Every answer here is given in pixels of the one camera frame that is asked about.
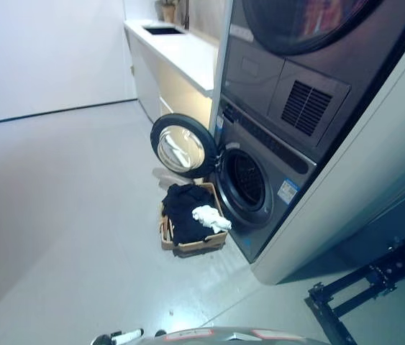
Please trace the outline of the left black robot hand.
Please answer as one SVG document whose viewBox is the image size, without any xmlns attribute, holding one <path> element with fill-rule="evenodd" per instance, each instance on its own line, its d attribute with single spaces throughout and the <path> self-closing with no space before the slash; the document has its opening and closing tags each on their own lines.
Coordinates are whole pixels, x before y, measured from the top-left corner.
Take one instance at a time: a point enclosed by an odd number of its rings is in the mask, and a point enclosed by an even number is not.
<svg viewBox="0 0 405 345">
<path fill-rule="evenodd" d="M 136 328 L 135 330 L 128 331 L 128 332 L 122 332 L 122 331 L 116 331 L 114 333 L 104 333 L 96 338 L 94 338 L 91 341 L 91 345 L 97 345 L 97 344 L 111 344 L 111 345 L 116 345 L 116 344 L 128 344 L 131 341 L 134 341 L 136 339 L 139 339 L 143 336 L 144 334 L 144 329 L 143 328 Z"/>
</svg>

